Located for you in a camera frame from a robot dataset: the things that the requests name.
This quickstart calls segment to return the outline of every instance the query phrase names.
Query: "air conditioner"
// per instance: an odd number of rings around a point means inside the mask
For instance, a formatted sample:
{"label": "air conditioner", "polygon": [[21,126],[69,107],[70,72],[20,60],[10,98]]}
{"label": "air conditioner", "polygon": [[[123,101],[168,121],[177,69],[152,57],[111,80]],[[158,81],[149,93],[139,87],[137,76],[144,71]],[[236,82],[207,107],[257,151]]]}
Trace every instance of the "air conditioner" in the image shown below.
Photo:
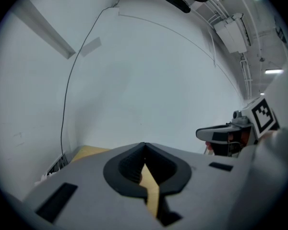
{"label": "air conditioner", "polygon": [[244,53],[252,44],[250,30],[242,13],[236,13],[215,24],[214,28],[230,53]]}

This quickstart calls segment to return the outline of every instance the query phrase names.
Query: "black cable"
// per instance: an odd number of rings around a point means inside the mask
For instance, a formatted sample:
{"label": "black cable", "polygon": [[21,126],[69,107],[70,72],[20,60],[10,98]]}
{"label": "black cable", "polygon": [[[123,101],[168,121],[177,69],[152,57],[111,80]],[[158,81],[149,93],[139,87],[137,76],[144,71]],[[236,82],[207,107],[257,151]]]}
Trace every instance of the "black cable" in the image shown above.
{"label": "black cable", "polygon": [[72,69],[71,69],[71,72],[69,73],[69,77],[68,77],[68,80],[67,80],[66,91],[65,91],[65,98],[64,98],[63,119],[62,119],[61,137],[60,137],[60,138],[61,138],[61,152],[62,152],[62,156],[64,155],[64,154],[63,154],[63,144],[62,144],[62,134],[63,134],[64,117],[65,117],[66,96],[67,96],[68,85],[69,85],[69,81],[70,81],[70,79],[71,79],[73,67],[75,66],[75,63],[76,63],[76,61],[77,61],[77,58],[78,58],[78,56],[79,56],[79,54],[80,54],[80,52],[81,52],[81,50],[82,50],[82,48],[83,48],[86,40],[87,40],[87,38],[88,38],[88,36],[90,35],[92,29],[94,28],[96,22],[98,21],[99,17],[101,16],[102,12],[105,11],[105,10],[107,10],[107,9],[116,7],[119,2],[120,2],[120,0],[118,0],[118,2],[115,3],[113,6],[107,7],[107,8],[103,9],[103,10],[100,12],[100,14],[98,15],[97,19],[95,20],[95,22],[94,22],[91,30],[89,31],[88,35],[86,36],[85,40],[83,41],[82,46],[81,46],[81,48],[80,48],[80,50],[79,50],[79,52],[78,52],[78,54],[77,54],[77,56],[76,56],[75,61],[73,62]]}

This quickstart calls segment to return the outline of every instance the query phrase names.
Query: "fluorescent light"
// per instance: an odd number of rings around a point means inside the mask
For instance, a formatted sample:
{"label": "fluorescent light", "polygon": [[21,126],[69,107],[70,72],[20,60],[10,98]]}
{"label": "fluorescent light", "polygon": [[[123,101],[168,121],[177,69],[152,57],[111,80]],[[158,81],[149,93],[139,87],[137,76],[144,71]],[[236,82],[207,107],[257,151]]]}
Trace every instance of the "fluorescent light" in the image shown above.
{"label": "fluorescent light", "polygon": [[282,69],[276,69],[276,70],[266,70],[265,73],[266,74],[280,74],[280,73],[283,73],[284,70]]}

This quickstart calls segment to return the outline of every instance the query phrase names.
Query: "white wall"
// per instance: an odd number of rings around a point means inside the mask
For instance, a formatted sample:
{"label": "white wall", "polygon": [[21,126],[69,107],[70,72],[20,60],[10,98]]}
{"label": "white wall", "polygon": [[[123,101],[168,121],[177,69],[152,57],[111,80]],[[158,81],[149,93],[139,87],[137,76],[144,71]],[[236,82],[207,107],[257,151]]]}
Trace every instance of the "white wall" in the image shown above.
{"label": "white wall", "polygon": [[[116,2],[32,1],[76,51],[96,15]],[[61,155],[63,100],[74,59],[66,60],[13,13],[0,26],[0,185],[19,199]],[[64,136],[64,150],[69,145]]]}
{"label": "white wall", "polygon": [[229,65],[216,45],[214,67],[207,27],[164,0],[121,0],[119,9],[100,17],[87,41],[100,36],[102,46],[73,73],[68,109],[77,143],[145,141],[204,152],[196,129],[229,122],[242,107],[239,64]]}

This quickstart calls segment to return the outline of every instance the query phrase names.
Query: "wooden surface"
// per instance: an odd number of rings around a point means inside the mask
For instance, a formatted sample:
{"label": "wooden surface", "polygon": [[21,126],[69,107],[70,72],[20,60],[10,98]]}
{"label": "wooden surface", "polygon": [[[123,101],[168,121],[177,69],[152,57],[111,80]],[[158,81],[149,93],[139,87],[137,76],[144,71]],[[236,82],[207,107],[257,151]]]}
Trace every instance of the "wooden surface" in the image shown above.
{"label": "wooden surface", "polygon": [[[109,149],[105,149],[105,148],[83,146],[79,150],[79,152],[76,154],[76,156],[73,158],[72,162],[78,159],[84,158],[86,156],[91,156],[91,155],[98,154],[101,152],[106,152],[108,150]],[[140,182],[140,185],[147,188],[147,194],[148,194],[147,208],[149,212],[152,213],[154,217],[156,217],[157,210],[158,210],[158,202],[159,202],[159,186],[155,182],[146,164],[144,165],[142,169],[142,180]]]}

